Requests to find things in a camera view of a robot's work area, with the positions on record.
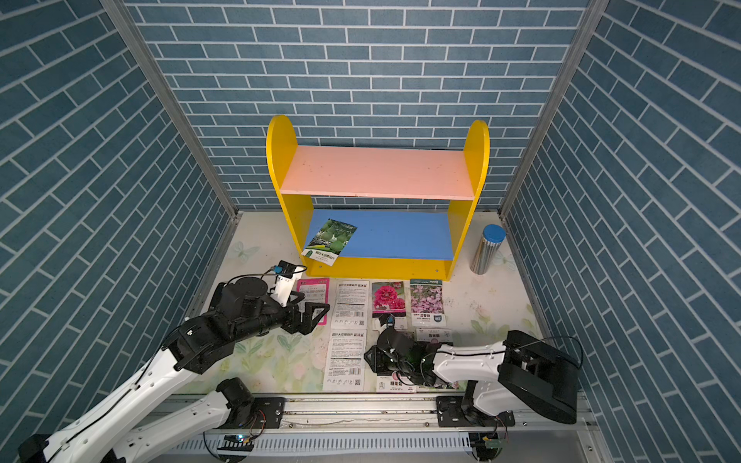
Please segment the pink bordered seed packet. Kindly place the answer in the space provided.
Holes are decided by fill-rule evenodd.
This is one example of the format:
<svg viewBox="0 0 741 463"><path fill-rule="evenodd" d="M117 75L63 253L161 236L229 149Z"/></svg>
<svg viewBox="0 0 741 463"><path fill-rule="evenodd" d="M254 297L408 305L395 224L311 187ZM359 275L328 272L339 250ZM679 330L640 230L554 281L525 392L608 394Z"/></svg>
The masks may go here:
<svg viewBox="0 0 741 463"><path fill-rule="evenodd" d="M306 312L307 303L327 304L330 293L330 279L301 279L297 282L297 290L305 295L300 303L300 310Z"/></svg>

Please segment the mixed flower seed packet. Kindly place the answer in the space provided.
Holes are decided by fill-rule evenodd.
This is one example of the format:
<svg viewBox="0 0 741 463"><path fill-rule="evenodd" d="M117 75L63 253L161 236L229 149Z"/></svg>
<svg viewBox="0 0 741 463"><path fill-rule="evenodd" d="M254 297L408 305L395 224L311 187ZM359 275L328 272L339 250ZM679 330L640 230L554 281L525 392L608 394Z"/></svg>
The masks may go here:
<svg viewBox="0 0 741 463"><path fill-rule="evenodd" d="M417 392L417 387L413 384L405 384L391 376L378 376L376 391L380 394L414 394Z"/></svg>

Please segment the red zinnia seed packet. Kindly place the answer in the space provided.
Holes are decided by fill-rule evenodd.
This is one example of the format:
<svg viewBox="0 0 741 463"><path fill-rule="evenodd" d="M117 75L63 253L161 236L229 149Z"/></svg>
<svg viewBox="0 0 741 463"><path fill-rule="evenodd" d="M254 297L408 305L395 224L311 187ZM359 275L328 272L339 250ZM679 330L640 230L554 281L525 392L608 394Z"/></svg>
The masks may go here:
<svg viewBox="0 0 741 463"><path fill-rule="evenodd" d="M443 328L417 328L415 330L416 340L425 343L453 344L453 331Z"/></svg>

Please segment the white text seed packet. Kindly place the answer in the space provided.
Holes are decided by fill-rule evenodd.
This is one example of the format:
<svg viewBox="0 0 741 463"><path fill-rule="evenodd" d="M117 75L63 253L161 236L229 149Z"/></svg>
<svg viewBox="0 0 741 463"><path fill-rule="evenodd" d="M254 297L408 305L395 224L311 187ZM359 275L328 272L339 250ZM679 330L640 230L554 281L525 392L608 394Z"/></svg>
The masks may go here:
<svg viewBox="0 0 741 463"><path fill-rule="evenodd" d="M343 280L337 285L331 327L338 330L366 330L369 325L370 282Z"/></svg>

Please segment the white text packet shelf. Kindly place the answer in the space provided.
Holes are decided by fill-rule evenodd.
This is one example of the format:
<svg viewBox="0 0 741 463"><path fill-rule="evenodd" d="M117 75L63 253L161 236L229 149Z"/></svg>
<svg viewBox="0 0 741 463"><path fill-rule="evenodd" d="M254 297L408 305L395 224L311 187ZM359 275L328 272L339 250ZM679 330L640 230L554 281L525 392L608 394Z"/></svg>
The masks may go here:
<svg viewBox="0 0 741 463"><path fill-rule="evenodd" d="M361 330L333 330L325 362L324 393L363 393L366 335Z"/></svg>

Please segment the magenta hollyhock seed packet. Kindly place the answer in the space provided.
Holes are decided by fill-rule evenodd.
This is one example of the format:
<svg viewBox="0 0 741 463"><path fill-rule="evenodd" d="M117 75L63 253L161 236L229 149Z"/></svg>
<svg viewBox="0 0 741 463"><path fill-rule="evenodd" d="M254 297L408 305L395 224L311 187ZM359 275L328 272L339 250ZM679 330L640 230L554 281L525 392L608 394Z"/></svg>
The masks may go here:
<svg viewBox="0 0 741 463"><path fill-rule="evenodd" d="M380 318L386 314L406 316L407 302L404 281L372 283L372 316Z"/></svg>

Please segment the purple flower seed packet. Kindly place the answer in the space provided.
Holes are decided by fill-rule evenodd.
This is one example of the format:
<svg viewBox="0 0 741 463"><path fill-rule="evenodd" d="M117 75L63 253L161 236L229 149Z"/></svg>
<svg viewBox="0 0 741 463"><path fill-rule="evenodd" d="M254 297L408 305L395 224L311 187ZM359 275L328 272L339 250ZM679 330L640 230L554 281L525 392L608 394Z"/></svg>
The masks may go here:
<svg viewBox="0 0 741 463"><path fill-rule="evenodd" d="M413 327L446 327L443 282L440 280L411 280L410 308Z"/></svg>

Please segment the green gourd seed packet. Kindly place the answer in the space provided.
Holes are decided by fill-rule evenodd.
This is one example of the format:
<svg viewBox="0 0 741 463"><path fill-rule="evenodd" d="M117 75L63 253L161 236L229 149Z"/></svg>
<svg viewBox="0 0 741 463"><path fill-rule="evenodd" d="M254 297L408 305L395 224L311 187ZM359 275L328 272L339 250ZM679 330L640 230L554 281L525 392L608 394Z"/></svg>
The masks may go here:
<svg viewBox="0 0 741 463"><path fill-rule="evenodd" d="M328 219L305 246L302 256L333 266L356 231L356 226Z"/></svg>

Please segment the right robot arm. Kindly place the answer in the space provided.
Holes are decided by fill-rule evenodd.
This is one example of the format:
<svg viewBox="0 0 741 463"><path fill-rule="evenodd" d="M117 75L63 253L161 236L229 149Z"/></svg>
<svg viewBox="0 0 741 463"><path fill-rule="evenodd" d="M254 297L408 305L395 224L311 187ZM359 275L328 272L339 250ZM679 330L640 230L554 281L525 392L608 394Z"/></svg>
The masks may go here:
<svg viewBox="0 0 741 463"><path fill-rule="evenodd" d="M364 355L372 372L396 375L412 386L442 388L464 382L461 411L476 426L528 407L559 424L577 422L582 361L522 331L493 345L455 347L413 341L389 327Z"/></svg>

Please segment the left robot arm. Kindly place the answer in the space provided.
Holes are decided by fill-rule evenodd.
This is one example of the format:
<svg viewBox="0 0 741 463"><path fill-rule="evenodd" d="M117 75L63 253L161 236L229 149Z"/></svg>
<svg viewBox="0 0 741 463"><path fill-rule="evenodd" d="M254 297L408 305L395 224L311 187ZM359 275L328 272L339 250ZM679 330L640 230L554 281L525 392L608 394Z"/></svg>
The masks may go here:
<svg viewBox="0 0 741 463"><path fill-rule="evenodd" d="M295 281L279 276L274 289L260 277L242 276L216 287L210 306L174 328L146 365L85 415L53 434L34 434L19 446L22 462L146 462L210 429L252 429L264 421L238 378L147 426L140 422L172 393L235 346L281 328L311 334L330 310L308 302Z"/></svg>

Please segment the yellow shelf with pink board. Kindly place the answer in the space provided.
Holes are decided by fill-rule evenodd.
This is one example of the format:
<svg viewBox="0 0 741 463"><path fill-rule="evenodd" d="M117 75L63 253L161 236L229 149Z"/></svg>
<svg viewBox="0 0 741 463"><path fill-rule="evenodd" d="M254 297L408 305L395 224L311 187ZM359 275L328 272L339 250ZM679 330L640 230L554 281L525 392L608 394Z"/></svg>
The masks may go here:
<svg viewBox="0 0 741 463"><path fill-rule="evenodd" d="M484 189L489 153L482 121L472 123L460 152L301 146L284 115L272 118L266 136L273 187L313 278L451 279ZM316 197L434 200L448 208L319 210ZM333 266L302 256L328 219L357 227Z"/></svg>

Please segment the floral table mat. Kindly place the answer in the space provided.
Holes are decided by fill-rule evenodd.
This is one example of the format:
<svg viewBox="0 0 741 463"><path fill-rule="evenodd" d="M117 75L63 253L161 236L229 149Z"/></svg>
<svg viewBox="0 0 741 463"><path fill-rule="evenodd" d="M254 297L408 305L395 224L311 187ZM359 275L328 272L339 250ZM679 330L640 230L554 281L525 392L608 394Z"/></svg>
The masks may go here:
<svg viewBox="0 0 741 463"><path fill-rule="evenodd" d="M486 274L470 269L484 228L501 223L495 212L475 214L453 276L442 285L445 323L438 331L439 341L449 340L454 347L494 345L505 341L511 330L544 338L509 244L499 247ZM282 260L300 262L283 213L247 213L240 218L216 280L227 282L242 274L261 277ZM326 324L309 335L276 328L241 341L232 355L181 387L181 393L206 395L235 377L257 394L372 393L376 374L364 355L378 337L372 317L373 284L367 277L330 279Z"/></svg>

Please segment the steel bottle blue lid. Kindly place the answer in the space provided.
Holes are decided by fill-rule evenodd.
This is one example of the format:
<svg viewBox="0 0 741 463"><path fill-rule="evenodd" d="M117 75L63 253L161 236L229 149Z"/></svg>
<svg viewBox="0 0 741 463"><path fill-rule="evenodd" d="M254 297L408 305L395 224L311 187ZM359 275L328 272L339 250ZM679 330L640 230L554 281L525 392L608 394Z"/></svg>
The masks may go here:
<svg viewBox="0 0 741 463"><path fill-rule="evenodd" d="M507 237L506 231L498 225L490 224L482 230L482 236L471 260L470 269L477 275L486 274L491 261Z"/></svg>

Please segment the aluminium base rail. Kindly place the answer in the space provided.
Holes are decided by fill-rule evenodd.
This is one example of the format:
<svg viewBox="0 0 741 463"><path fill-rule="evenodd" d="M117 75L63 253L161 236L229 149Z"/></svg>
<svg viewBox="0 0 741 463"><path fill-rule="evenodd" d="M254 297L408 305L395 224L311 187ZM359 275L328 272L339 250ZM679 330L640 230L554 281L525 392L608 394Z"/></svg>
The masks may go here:
<svg viewBox="0 0 741 463"><path fill-rule="evenodd" d="M467 418L463 395L257 395L256 426L200 431L160 462L609 462L586 399L575 424L528 408Z"/></svg>

